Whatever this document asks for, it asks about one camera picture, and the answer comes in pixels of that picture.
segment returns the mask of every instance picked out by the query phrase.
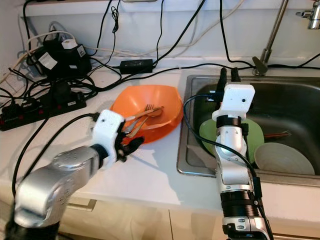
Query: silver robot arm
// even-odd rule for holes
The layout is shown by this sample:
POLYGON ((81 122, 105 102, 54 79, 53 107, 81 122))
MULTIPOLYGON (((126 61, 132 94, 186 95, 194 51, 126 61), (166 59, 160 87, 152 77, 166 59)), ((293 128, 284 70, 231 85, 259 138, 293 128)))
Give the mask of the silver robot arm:
MULTIPOLYGON (((220 79, 226 83, 225 70, 221 71, 220 79)), ((252 85, 227 84, 220 108, 212 114, 212 119, 217 124, 216 142, 232 148, 242 156, 246 154, 247 145, 242 134, 241 121, 246 119, 254 95, 255 89, 252 85)), ((273 239, 267 231, 264 218, 259 214, 258 205, 262 204, 262 201, 255 198, 253 178, 246 163, 237 154, 224 148, 215 146, 214 152, 218 162, 216 177, 224 215, 224 233, 231 240, 273 239)))
POLYGON ((125 119, 104 110, 93 129, 92 146, 58 154, 53 161, 32 172, 18 187, 14 222, 7 226, 6 240, 54 240, 71 195, 85 186, 100 168, 117 160, 125 162, 144 141, 136 138, 122 145, 125 119))

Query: faucet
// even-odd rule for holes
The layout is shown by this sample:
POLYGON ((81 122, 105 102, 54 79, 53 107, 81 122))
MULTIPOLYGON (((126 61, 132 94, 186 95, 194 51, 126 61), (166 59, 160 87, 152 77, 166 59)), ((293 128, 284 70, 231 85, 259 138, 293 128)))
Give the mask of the faucet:
POLYGON ((320 0, 313 3, 312 10, 297 12, 296 15, 309 19, 308 29, 320 29, 320 0))
POLYGON ((262 54, 260 59, 257 58, 256 56, 254 56, 252 58, 254 65, 255 65, 255 69, 253 70, 253 75, 256 76, 264 76, 266 75, 267 71, 268 71, 268 61, 269 58, 271 56, 272 53, 272 45, 274 44, 277 32, 279 30, 282 18, 284 17, 287 5, 288 5, 288 1, 289 0, 282 0, 280 9, 278 11, 278 14, 276 16, 269 40, 266 44, 266 47, 263 49, 262 54))

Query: sink rim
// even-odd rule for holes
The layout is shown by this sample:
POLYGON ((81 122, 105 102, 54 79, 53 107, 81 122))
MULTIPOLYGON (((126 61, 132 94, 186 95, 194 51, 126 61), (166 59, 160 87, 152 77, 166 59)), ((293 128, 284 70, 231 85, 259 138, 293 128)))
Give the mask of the sink rim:
MULTIPOLYGON (((193 81, 196 78, 201 79, 211 79, 212 83, 218 82, 218 75, 189 75, 186 81, 186 89, 184 94, 184 101, 186 101, 191 95, 193 95, 193 81)), ((288 84, 288 85, 299 85, 299 86, 308 86, 320 90, 320 77, 282 77, 282 76, 242 76, 242 82, 252 82, 252 83, 271 83, 271 84, 288 84)), ((189 106, 188 117, 190 122, 193 124, 193 109, 194 102, 189 106)), ((212 177, 215 178, 215 170, 208 169, 206 167, 195 167, 191 166, 187 160, 187 148, 188 148, 188 136, 189 129, 185 122, 181 124, 180 132, 180 143, 178 150, 178 159, 177 159, 177 170, 181 174, 193 175, 193 176, 203 176, 203 177, 212 177)), ((189 138, 195 139, 195 137, 190 134, 189 138)), ((282 173, 282 172, 273 172, 256 169, 257 175, 261 178, 262 182, 281 184, 281 185, 296 185, 296 186, 310 186, 310 187, 320 187, 320 175, 303 175, 303 174, 293 174, 293 173, 282 173)))

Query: orange bowl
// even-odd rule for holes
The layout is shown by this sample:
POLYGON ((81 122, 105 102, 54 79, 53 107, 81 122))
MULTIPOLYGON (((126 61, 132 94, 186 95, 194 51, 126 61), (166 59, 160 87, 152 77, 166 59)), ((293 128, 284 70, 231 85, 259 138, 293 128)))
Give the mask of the orange bowl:
POLYGON ((110 108, 127 118, 143 112, 148 104, 155 108, 161 106, 164 108, 160 116, 149 118, 135 136, 144 136, 145 144, 168 135, 181 122, 183 105, 177 88, 165 85, 129 86, 117 97, 110 108))

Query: stainless steel sink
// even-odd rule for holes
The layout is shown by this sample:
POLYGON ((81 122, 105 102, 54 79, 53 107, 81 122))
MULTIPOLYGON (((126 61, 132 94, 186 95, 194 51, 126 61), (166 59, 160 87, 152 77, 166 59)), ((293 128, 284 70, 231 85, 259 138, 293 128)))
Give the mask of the stainless steel sink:
MULTIPOLYGON (((257 169, 263 182, 320 187, 320 78, 242 76, 255 88, 253 108, 248 118, 257 122, 264 134, 290 131, 291 135, 271 140, 300 151, 311 162, 315 175, 289 174, 257 169)), ((185 100, 215 90, 219 76, 191 75, 187 78, 185 100)), ((195 131, 211 118, 215 103, 196 99, 189 106, 195 131)), ((182 124, 177 169, 182 174, 215 177, 216 160, 182 124)))

